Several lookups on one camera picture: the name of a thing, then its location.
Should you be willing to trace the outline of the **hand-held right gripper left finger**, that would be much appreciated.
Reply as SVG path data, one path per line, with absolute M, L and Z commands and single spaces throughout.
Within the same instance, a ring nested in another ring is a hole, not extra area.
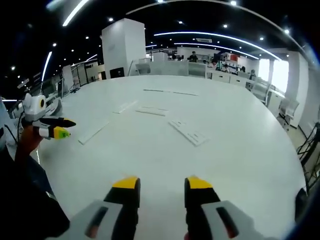
M 77 213 L 63 234 L 65 240 L 132 240 L 139 221 L 141 180 L 116 181 L 104 200 L 95 200 Z

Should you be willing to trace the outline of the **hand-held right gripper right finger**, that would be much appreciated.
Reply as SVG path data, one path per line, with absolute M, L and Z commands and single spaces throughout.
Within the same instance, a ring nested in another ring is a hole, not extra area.
M 190 240 L 258 240 L 253 220 L 213 186 L 195 176 L 184 180 L 185 221 Z

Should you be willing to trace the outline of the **person's left hand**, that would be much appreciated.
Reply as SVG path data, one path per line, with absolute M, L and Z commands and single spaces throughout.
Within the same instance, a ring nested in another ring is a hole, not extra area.
M 14 161 L 19 163 L 27 159 L 30 153 L 39 146 L 42 140 L 43 137 L 39 135 L 34 126 L 26 126 L 18 141 Z

